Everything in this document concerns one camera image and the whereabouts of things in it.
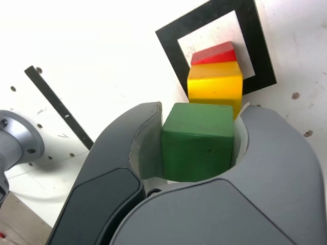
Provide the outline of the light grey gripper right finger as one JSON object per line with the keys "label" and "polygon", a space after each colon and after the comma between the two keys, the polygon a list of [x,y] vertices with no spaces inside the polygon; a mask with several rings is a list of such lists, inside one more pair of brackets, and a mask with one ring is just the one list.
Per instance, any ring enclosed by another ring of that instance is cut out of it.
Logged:
{"label": "light grey gripper right finger", "polygon": [[242,160],[207,181],[162,191],[135,207],[112,244],[326,244],[323,174],[309,143],[278,113],[241,114]]}

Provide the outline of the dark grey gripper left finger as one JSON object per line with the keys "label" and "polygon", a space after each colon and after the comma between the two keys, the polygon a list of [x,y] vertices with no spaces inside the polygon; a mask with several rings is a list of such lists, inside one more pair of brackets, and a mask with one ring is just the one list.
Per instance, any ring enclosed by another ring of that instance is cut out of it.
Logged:
{"label": "dark grey gripper left finger", "polygon": [[163,178],[162,104],[143,103],[94,142],[48,244],[109,244],[122,219],[146,198],[143,182]]}

